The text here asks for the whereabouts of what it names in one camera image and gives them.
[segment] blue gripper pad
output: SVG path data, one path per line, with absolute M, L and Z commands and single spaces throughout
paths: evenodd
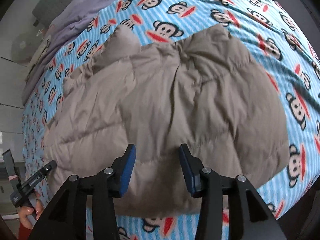
M 195 196 L 201 189 L 200 170 L 203 168 L 199 158 L 193 157 L 188 146 L 183 143 L 179 147 L 179 160 L 188 192 Z
M 119 194 L 122 197 L 127 192 L 134 163 L 136 161 L 136 147 L 134 144 L 129 144 L 122 157 L 126 164 L 120 178 Z

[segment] monkey face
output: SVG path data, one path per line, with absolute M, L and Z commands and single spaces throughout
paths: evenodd
M 111 27 L 111 24 L 106 24 L 106 25 L 103 25 L 100 29 L 100 33 L 103 34 L 103 33 L 107 33 L 109 30 L 110 30 L 110 27 Z

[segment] screw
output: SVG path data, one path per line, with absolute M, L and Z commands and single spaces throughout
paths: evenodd
M 202 168 L 202 172 L 206 173 L 206 174 L 209 174 L 209 173 L 211 173 L 211 169 L 207 168 L 207 167 L 204 167 L 204 168 Z
M 105 174 L 111 174 L 111 173 L 113 173 L 113 169 L 112 168 L 105 168 L 103 172 Z
M 239 175 L 238 176 L 238 180 L 241 181 L 241 182 L 245 182 L 247 180 L 247 178 L 243 175 Z
M 71 182 L 74 182 L 74 181 L 76 181 L 77 179 L 78 179 L 77 175 L 71 175 L 71 176 L 69 177 L 69 180 L 70 180 Z

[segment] purple blanket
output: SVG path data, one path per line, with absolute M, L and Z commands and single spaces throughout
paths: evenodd
M 38 65 L 32 70 L 30 78 L 22 92 L 22 103 L 26 104 L 32 91 L 47 70 L 47 64 L 57 51 L 66 43 L 74 40 L 90 23 L 101 9 L 115 0 L 73 0 L 66 9 L 55 18 L 46 34 L 51 35 L 51 44 L 42 55 Z

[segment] cartoon monkey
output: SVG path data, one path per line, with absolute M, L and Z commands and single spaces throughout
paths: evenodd
M 290 158 L 289 158 L 289 165 L 287 166 L 287 174 L 289 177 L 289 187 L 293 188 L 297 182 L 298 177 L 302 176 L 302 167 L 305 163 L 302 160 L 301 154 L 298 152 L 297 147 L 294 144 L 289 146 Z
M 44 94 L 46 94 L 46 93 L 48 92 L 50 85 L 51 85 L 51 81 L 49 80 L 49 81 L 45 84 Z
M 116 23 L 117 22 L 115 19 L 108 20 L 108 23 L 101 27 L 100 34 L 107 33 L 108 31 L 110 31 L 111 26 Z
M 43 101 L 40 100 L 40 104 L 39 104 L 39 111 L 40 111 L 40 113 L 42 112 L 42 108 L 43 108 Z
M 179 3 L 174 3 L 169 7 L 167 10 L 168 14 L 176 14 L 176 13 L 183 13 L 188 9 L 188 5 L 186 2 L 179 2 Z
M 40 124 L 39 124 L 39 121 L 37 121 L 37 132 L 40 132 Z
M 56 95 L 56 86 L 54 86 L 51 90 L 50 90 L 50 93 L 49 93 L 49 96 L 48 96 L 48 102 L 51 102 L 54 98 L 54 96 Z
M 132 3 L 132 0 L 125 0 L 121 5 L 121 10 L 125 11 Z
M 118 228 L 118 232 L 119 232 L 120 240 L 138 240 L 136 235 L 131 235 L 129 237 L 127 231 L 122 227 Z
M 148 10 L 150 8 L 154 8 L 156 6 L 158 6 L 161 3 L 162 0 L 145 0 L 142 3 L 142 10 Z
M 65 52 L 65 56 L 67 54 L 70 55 L 74 48 L 75 48 L 75 42 L 73 41 L 67 46 L 67 50 Z
M 263 5 L 261 0 L 249 0 L 249 3 L 251 3 L 252 5 L 257 6 L 257 7 L 261 7 Z
M 275 57 L 277 60 L 282 61 L 282 53 L 281 50 L 278 48 L 276 45 L 276 42 L 268 38 L 266 41 L 261 37 L 261 35 L 258 35 L 258 40 L 259 40 L 259 47 L 262 49 L 264 52 L 272 55 Z
M 92 58 L 94 53 L 96 52 L 96 49 L 98 47 L 99 40 L 96 40 L 96 42 L 92 45 L 92 47 L 89 49 L 87 56 L 84 58 L 84 62 L 87 61 L 88 59 Z
M 126 25 L 133 30 L 135 22 L 132 19 L 125 19 L 122 22 L 120 22 L 120 24 Z
M 42 86 L 42 88 L 44 88 L 44 86 L 45 86 L 45 78 L 43 78 L 43 81 L 42 81 L 42 83 L 41 83 L 41 86 Z
M 49 63 L 49 70 L 52 71 L 54 67 L 56 67 L 56 58 L 55 57 Z
M 184 31 L 179 30 L 177 25 L 168 22 L 155 21 L 153 23 L 155 32 L 166 39 L 171 37 L 181 37 L 184 34 Z
M 47 121 L 48 121 L 47 115 L 48 115 L 48 112 L 47 112 L 47 110 L 44 109 L 44 111 L 43 111 L 43 116 L 42 116 L 42 123 L 43 123 L 43 125 L 45 125 L 45 124 L 47 123 Z
M 84 42 L 82 42 L 82 44 L 79 46 L 77 53 L 77 59 L 79 59 L 87 50 L 87 48 L 90 46 L 91 41 L 85 40 Z
M 58 98 L 57 98 L 57 106 L 56 106 L 56 110 L 58 109 L 58 106 L 61 104 L 61 102 L 62 102 L 62 94 L 59 94 L 58 95 Z
M 228 27 L 229 24 L 232 23 L 232 20 L 229 15 L 222 13 L 222 12 L 215 10 L 215 9 L 211 10 L 210 17 L 213 20 L 216 20 L 217 22 L 221 23 L 222 26 L 224 26 L 224 27 Z
M 71 73 L 73 72 L 73 64 L 71 64 L 71 67 L 70 68 L 67 68 L 65 70 L 65 77 L 70 77 Z
M 310 77 L 308 76 L 308 74 L 304 73 L 304 72 L 301 72 L 300 77 L 302 78 L 306 89 L 310 90 L 310 88 L 311 88 L 311 84 L 310 84 L 311 80 L 310 80 Z
M 56 79 L 57 80 L 60 80 L 61 78 L 61 73 L 63 72 L 63 69 L 64 69 L 64 65 L 63 64 L 60 64 L 60 66 L 57 68 L 56 70 Z
M 229 5 L 229 1 L 227 1 L 227 0 L 213 0 L 213 1 L 219 2 L 223 6 L 228 6 Z
M 293 117 L 300 125 L 301 130 L 304 130 L 306 128 L 306 111 L 303 108 L 300 100 L 295 98 L 291 93 L 287 93 L 285 97 L 289 103 L 289 108 Z
M 317 78 L 320 80 L 320 69 L 314 61 L 312 62 L 312 67 L 313 67 L 313 70 L 315 71 Z
M 259 14 L 256 11 L 251 10 L 250 8 L 247 8 L 248 12 L 255 18 L 259 23 L 266 26 L 273 26 L 272 22 L 270 22 L 267 18 L 265 18 L 262 14 Z
M 297 37 L 295 37 L 292 33 L 289 34 L 285 29 L 281 30 L 284 33 L 284 37 L 292 50 L 296 50 L 297 48 L 302 50 L 302 45 Z
M 147 233 L 152 233 L 159 228 L 160 235 L 163 238 L 169 236 L 176 225 L 176 218 L 143 218 L 142 229 Z
M 93 27 L 97 27 L 99 24 L 98 15 L 89 22 L 89 25 L 87 26 L 87 32 L 91 31 Z
M 295 26 L 293 24 L 293 22 L 286 16 L 284 15 L 282 12 L 279 12 L 281 19 L 284 21 L 285 24 L 287 24 L 289 26 L 289 28 L 293 31 L 295 31 Z

